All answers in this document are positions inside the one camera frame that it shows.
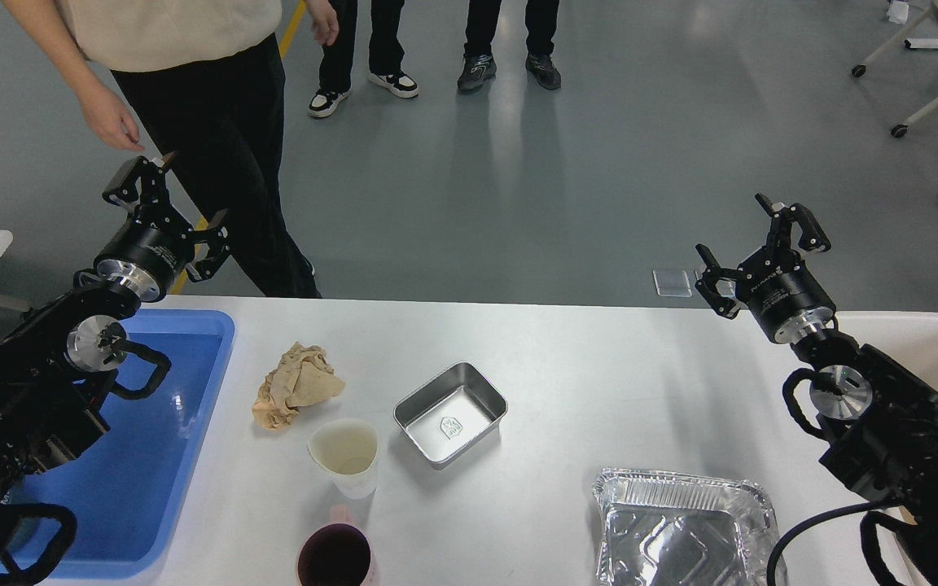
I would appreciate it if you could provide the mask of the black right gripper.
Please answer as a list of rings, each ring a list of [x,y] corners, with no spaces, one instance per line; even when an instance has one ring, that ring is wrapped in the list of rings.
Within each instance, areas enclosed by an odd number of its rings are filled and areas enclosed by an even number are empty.
[[[831,240],[805,205],[772,203],[762,193],[755,198],[770,218],[765,244],[737,269],[721,266],[707,245],[696,244],[704,263],[696,289],[718,316],[735,319],[748,308],[770,342],[794,344],[835,320],[836,305],[804,262],[829,251]],[[720,282],[729,283],[729,294],[720,293]]]

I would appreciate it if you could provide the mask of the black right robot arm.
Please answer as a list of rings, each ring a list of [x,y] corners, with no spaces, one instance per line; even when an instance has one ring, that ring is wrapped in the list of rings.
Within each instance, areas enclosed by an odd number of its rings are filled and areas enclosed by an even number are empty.
[[[793,527],[771,553],[774,584],[784,549],[816,524],[853,513],[861,549],[876,583],[896,585],[883,560],[878,529],[892,531],[920,575],[938,585],[938,392],[872,345],[839,330],[836,307],[805,266],[804,255],[831,248],[801,203],[756,201],[769,216],[765,243],[736,268],[721,266],[697,245],[704,262],[697,290],[719,316],[748,308],[772,343],[786,344],[803,367],[782,385],[801,430],[829,445],[820,463],[862,505],[833,509]]]

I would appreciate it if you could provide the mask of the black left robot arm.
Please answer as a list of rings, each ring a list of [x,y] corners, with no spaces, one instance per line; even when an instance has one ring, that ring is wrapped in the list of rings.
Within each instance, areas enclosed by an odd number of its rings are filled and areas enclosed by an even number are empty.
[[[152,396],[170,370],[164,353],[128,338],[123,320],[166,297],[182,272],[206,281],[230,256],[226,210],[198,230],[173,208],[166,177],[177,158],[122,164],[102,197],[126,210],[126,223],[70,291],[0,342],[0,585],[47,578],[77,530],[62,505],[8,504],[11,487],[78,459],[109,431],[107,396]]]

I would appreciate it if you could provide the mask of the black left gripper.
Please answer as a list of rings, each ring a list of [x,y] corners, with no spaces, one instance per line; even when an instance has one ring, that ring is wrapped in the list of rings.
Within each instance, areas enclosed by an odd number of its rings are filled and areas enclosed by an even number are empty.
[[[183,274],[208,281],[230,259],[225,220],[219,210],[204,229],[163,203],[168,199],[168,157],[126,160],[102,190],[105,203],[125,208],[127,222],[94,258],[97,281],[119,283],[143,303],[166,297]]]

